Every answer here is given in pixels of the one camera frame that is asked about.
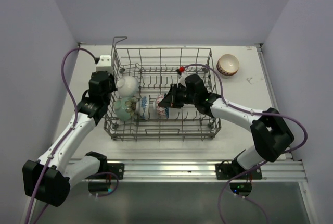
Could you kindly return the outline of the red diamond pattern bowl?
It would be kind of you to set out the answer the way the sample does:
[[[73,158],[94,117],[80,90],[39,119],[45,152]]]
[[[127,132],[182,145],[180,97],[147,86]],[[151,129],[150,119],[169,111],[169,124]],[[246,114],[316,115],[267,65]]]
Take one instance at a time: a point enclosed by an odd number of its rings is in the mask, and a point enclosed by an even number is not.
[[[169,108],[159,106],[159,103],[164,99],[166,94],[160,94],[157,96],[155,100],[155,110],[161,119],[168,119],[169,118]]]

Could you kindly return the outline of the blue floral white bowl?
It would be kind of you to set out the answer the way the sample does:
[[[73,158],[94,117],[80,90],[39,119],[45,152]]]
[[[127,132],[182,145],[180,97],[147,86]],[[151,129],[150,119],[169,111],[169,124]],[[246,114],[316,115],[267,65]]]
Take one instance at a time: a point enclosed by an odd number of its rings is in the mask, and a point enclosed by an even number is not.
[[[143,120],[148,120],[149,102],[150,99],[148,96],[143,96],[138,102],[136,102],[135,113]]]

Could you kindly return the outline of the white bowl dark stripes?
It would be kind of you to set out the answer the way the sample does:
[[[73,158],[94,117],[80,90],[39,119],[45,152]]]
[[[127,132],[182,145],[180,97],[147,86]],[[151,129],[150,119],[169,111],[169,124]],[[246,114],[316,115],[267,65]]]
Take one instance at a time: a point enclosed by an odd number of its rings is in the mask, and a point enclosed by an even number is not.
[[[220,72],[237,73],[240,67],[239,60],[231,54],[222,55],[216,64],[216,68]]]

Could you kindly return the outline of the blue zigzag ceramic bowl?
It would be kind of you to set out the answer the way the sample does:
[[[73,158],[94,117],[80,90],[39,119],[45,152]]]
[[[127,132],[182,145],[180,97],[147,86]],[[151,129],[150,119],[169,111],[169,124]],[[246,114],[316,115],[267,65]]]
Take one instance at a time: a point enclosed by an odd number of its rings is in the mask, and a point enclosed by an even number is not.
[[[234,76],[236,73],[235,72],[234,73],[228,73],[228,72],[220,72],[220,71],[218,71],[218,74],[221,75],[221,76],[223,76],[223,77],[229,78],[229,77]]]

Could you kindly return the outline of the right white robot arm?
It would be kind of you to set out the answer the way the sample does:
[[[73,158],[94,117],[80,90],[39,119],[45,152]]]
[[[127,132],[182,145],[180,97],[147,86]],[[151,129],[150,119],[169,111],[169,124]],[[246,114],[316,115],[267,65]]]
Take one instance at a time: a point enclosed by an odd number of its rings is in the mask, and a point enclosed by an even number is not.
[[[182,108],[185,104],[194,105],[202,115],[226,120],[251,133],[254,145],[221,169],[229,172],[232,177],[244,178],[259,163],[276,161],[294,141],[291,130],[276,109],[260,111],[233,106],[220,95],[209,92],[196,74],[188,75],[179,84],[172,84],[158,105],[163,108]]]

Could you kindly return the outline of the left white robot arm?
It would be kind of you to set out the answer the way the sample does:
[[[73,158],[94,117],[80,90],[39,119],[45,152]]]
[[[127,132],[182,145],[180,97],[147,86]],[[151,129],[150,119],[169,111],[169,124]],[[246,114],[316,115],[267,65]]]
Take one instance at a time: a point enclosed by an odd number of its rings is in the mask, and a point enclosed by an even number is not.
[[[92,176],[100,179],[107,175],[107,158],[100,153],[88,152],[73,165],[69,165],[69,161],[85,137],[103,119],[114,91],[116,85],[112,74],[106,71],[92,73],[88,90],[61,136],[37,161],[28,160],[23,165],[27,196],[58,207],[82,180]]]

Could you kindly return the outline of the white ribbed ceramic bowl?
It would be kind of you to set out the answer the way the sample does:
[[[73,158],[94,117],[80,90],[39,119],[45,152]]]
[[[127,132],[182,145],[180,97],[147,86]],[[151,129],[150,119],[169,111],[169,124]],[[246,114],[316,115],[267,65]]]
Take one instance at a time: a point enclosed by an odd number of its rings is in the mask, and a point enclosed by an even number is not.
[[[125,76],[116,83],[116,88],[120,97],[132,97],[138,92],[139,82],[135,77]]]

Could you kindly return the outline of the pale green ceramic bowl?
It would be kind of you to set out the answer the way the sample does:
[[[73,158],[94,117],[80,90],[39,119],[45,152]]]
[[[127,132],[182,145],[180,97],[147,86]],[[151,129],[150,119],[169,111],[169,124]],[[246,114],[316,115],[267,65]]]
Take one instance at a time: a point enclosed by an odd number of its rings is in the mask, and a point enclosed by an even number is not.
[[[117,118],[123,122],[131,118],[131,102],[129,97],[124,97],[115,101],[113,105]]]

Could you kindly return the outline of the brown floral ceramic bowl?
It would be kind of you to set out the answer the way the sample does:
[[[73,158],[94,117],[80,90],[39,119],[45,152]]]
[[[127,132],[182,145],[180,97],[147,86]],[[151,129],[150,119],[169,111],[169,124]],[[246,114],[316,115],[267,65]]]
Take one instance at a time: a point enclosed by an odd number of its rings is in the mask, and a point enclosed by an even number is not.
[[[130,97],[125,101],[126,112],[133,117],[136,114],[136,104],[138,100],[135,97]]]

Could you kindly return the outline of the aluminium mounting rail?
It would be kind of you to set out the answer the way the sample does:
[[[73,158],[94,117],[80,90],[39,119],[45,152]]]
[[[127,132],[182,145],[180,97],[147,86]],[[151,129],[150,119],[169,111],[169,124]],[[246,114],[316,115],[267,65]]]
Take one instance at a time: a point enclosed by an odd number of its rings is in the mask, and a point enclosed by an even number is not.
[[[119,166],[117,173],[123,182],[226,182],[216,160],[108,160]],[[267,163],[252,172],[234,179],[234,182],[306,182],[303,163],[293,160],[278,160]]]

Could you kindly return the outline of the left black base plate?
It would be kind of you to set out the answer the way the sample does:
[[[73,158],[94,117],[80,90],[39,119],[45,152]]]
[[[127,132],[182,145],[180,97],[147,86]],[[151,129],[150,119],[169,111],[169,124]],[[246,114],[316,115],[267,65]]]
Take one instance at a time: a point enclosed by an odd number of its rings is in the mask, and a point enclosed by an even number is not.
[[[125,164],[124,163],[106,163],[106,164],[101,166],[98,173],[111,172],[111,173],[115,174],[118,177],[119,180],[122,180],[123,175],[124,175],[124,171],[125,171]],[[97,175],[97,176],[95,176],[95,178],[111,180],[113,178],[113,176],[103,174],[103,175]]]

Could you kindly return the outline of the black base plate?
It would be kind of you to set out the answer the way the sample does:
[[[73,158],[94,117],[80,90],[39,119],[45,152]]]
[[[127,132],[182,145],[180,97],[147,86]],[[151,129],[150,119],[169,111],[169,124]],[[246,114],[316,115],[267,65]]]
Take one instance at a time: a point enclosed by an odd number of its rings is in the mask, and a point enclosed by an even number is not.
[[[236,159],[223,160],[220,163],[215,164],[215,174],[218,180],[229,180],[234,176],[244,172],[239,164],[236,163]],[[238,180],[261,180],[263,178],[262,171],[260,168],[248,172],[247,174],[238,177]]]
[[[124,171],[125,171],[125,164],[124,163],[106,163],[106,164],[101,166],[98,173],[111,172],[111,173],[115,174],[118,177],[119,180],[122,180],[123,175],[124,175]],[[113,178],[113,176],[103,174],[103,175],[97,175],[97,176],[95,176],[95,178],[111,180]]]

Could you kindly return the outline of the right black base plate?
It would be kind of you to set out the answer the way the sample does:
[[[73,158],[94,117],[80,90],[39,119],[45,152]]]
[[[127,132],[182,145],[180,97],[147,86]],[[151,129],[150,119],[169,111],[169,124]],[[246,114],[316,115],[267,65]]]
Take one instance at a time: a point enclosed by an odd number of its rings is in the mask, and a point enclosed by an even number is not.
[[[236,163],[236,159],[223,160],[220,163],[215,164],[215,174],[218,180],[229,180],[234,176],[244,172],[239,164]],[[262,171],[260,168],[248,172],[247,174],[238,177],[238,180],[261,180],[263,178]]]

